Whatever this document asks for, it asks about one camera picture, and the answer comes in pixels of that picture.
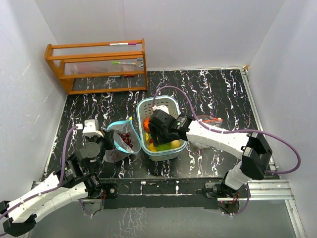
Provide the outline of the dark red grape bunch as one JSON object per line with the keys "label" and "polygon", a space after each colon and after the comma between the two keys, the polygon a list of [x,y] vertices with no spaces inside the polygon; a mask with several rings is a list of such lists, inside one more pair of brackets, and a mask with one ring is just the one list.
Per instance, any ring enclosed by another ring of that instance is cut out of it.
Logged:
{"label": "dark red grape bunch", "polygon": [[133,148],[132,140],[130,139],[131,133],[119,133],[118,134],[124,143],[126,143],[130,148]]}

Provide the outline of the blue zipper clear bag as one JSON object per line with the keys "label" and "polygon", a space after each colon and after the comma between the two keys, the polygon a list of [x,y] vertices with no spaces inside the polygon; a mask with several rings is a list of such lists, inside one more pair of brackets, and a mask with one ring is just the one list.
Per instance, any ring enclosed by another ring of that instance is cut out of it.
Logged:
{"label": "blue zipper clear bag", "polygon": [[[130,155],[137,155],[141,150],[141,139],[136,132],[132,123],[132,118],[128,120],[120,120],[111,123],[106,131],[113,131],[114,145],[115,147],[111,150],[105,150],[103,160],[108,163],[116,163],[125,159]],[[131,133],[130,139],[132,140],[133,148],[130,148],[126,143],[123,142],[119,133]]]}

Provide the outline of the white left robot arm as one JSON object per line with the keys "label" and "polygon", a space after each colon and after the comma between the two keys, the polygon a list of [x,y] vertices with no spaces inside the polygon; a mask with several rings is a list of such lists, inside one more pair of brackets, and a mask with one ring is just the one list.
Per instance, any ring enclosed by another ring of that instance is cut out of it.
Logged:
{"label": "white left robot arm", "polygon": [[13,237],[31,231],[51,212],[80,199],[101,196],[104,188],[98,170],[106,150],[114,148],[113,133],[87,138],[82,148],[61,164],[44,181],[14,201],[0,203],[0,216],[6,218],[3,231]]}

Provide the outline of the green bumpy fruit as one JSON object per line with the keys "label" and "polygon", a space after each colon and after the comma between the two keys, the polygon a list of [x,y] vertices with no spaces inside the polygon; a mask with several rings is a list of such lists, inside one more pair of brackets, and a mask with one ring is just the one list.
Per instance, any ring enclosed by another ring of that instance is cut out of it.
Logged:
{"label": "green bumpy fruit", "polygon": [[171,149],[171,142],[156,146],[157,151],[166,151]]}

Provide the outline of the red zipper clear bag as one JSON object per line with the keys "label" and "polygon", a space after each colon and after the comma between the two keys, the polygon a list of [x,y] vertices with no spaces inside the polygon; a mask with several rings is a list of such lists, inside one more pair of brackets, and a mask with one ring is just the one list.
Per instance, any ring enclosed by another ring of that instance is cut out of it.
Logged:
{"label": "red zipper clear bag", "polygon": [[[199,120],[201,120],[203,123],[211,125],[211,126],[215,126],[215,127],[221,127],[222,125],[222,118],[214,118],[208,115],[200,115],[197,116]],[[194,146],[196,146],[199,149],[204,149],[204,148],[208,148],[207,145],[201,143],[201,142],[192,142],[192,144]]]}

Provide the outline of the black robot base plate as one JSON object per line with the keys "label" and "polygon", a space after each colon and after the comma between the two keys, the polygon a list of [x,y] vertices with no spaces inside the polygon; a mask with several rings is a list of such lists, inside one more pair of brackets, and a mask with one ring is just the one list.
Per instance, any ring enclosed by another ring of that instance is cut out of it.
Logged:
{"label": "black robot base plate", "polygon": [[104,209],[180,208],[218,209],[221,201],[241,201],[248,196],[246,188],[238,197],[212,195],[219,178],[116,178],[101,179],[101,186],[82,197],[84,203],[100,203]]}

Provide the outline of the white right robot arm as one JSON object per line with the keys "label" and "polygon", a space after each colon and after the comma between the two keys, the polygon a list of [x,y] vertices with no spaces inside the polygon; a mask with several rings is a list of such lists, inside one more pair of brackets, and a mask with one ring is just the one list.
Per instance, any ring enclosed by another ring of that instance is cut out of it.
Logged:
{"label": "white right robot arm", "polygon": [[260,133],[234,133],[184,114],[174,118],[157,109],[149,119],[149,129],[156,147],[174,140],[184,140],[203,148],[223,150],[240,159],[240,162],[225,174],[221,183],[207,189],[215,196],[233,197],[247,182],[254,179],[263,180],[272,155],[267,140]]}

